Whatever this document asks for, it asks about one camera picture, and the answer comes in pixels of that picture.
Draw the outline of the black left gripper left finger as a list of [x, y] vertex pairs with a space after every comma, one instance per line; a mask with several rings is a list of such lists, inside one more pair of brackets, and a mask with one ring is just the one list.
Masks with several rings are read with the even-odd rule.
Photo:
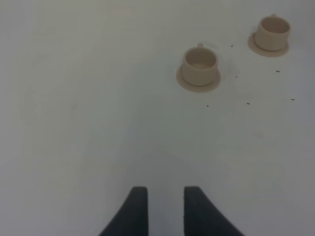
[[148, 236], [148, 190], [134, 187], [100, 236]]

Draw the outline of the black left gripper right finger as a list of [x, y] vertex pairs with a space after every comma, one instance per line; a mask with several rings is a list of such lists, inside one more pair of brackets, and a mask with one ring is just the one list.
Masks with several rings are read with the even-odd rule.
[[197, 186], [184, 188], [184, 234], [186, 236], [243, 235]]

